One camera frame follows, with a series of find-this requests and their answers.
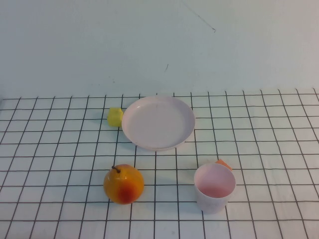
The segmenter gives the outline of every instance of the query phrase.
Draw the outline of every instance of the plate rim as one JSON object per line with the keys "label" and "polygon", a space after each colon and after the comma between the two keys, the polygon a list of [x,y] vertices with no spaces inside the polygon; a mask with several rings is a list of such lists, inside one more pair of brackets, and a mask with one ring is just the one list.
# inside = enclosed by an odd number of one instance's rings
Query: plate rim
{"label": "plate rim", "polygon": [[195,117],[194,111],[193,111],[192,108],[191,108],[188,104],[186,104],[184,101],[182,101],[182,100],[180,100],[180,99],[178,99],[178,98],[176,98],[176,97],[173,97],[173,96],[147,96],[147,97],[143,97],[143,98],[141,98],[141,99],[138,99],[137,101],[133,102],[132,104],[130,104],[130,105],[126,108],[126,110],[124,111],[123,117],[122,117],[122,123],[123,123],[123,121],[126,121],[126,120],[127,120],[127,119],[126,119],[127,117],[126,117],[126,114],[125,114],[126,111],[127,111],[129,108],[133,108],[134,105],[136,105],[138,101],[145,100],[145,99],[165,99],[165,100],[166,100],[166,99],[171,99],[171,100],[173,99],[174,101],[178,101],[178,102],[182,103],[182,104],[185,105],[186,108],[188,108],[188,109],[190,110],[190,112],[191,112],[191,116],[192,116],[192,119],[193,119],[193,121],[194,121],[194,124],[193,124],[193,126],[192,126],[192,130],[190,131],[190,134],[189,134],[183,141],[181,141],[180,143],[178,143],[178,144],[176,144],[176,145],[172,145],[172,146],[170,146],[170,147],[165,147],[165,148],[151,148],[151,147],[147,147],[147,146],[145,146],[145,145],[140,145],[140,144],[135,143],[132,139],[130,139],[130,138],[127,136],[126,130],[124,130],[124,128],[122,127],[122,131],[123,131],[125,137],[126,137],[130,142],[132,142],[133,144],[135,144],[135,145],[138,146],[138,147],[141,147],[141,148],[144,148],[144,149],[147,149],[147,150],[151,150],[151,151],[165,151],[165,150],[170,150],[170,149],[173,149],[173,148],[176,148],[176,147],[180,146],[180,145],[183,144],[183,143],[191,136],[191,134],[194,132],[194,129],[195,129],[195,121],[196,121],[196,117]]}

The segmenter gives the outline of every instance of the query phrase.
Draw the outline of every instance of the yellow object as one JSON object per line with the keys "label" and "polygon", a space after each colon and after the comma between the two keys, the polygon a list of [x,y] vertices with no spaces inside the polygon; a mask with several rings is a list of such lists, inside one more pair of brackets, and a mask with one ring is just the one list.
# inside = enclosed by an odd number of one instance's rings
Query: yellow object
{"label": "yellow object", "polygon": [[121,127],[122,126],[123,111],[121,108],[110,108],[108,114],[109,126]]}
{"label": "yellow object", "polygon": [[218,159],[215,163],[219,163],[221,165],[224,165],[225,167],[229,168],[230,171],[232,171],[233,169],[227,164],[225,163],[223,160]]}
{"label": "yellow object", "polygon": [[130,204],[137,200],[144,189],[142,174],[128,164],[112,166],[103,183],[109,199],[118,204]]}

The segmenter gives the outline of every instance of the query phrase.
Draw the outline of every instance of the cup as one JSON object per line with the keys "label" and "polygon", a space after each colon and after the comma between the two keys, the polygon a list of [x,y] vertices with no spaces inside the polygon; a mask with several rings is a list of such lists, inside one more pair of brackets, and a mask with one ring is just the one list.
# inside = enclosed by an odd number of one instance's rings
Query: cup
{"label": "cup", "polygon": [[218,213],[227,204],[236,187],[234,174],[225,166],[207,163],[194,175],[197,204],[205,213]]}

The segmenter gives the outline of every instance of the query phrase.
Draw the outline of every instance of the yellow toy block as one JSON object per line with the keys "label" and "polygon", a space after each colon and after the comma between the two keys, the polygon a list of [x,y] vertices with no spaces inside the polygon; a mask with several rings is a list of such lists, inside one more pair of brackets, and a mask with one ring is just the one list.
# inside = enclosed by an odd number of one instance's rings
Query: yellow toy block
{"label": "yellow toy block", "polygon": [[123,111],[121,108],[110,108],[108,114],[109,126],[121,127],[122,126]]}

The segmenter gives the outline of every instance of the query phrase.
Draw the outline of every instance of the apple stem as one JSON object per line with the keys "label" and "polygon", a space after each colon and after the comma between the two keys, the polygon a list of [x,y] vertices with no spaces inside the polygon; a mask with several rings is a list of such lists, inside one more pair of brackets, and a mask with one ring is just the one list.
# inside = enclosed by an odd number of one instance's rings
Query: apple stem
{"label": "apple stem", "polygon": [[115,170],[117,171],[117,173],[120,173],[120,172],[121,172],[120,169],[118,169],[118,168],[115,167],[115,166],[112,166],[112,168],[115,169]]}

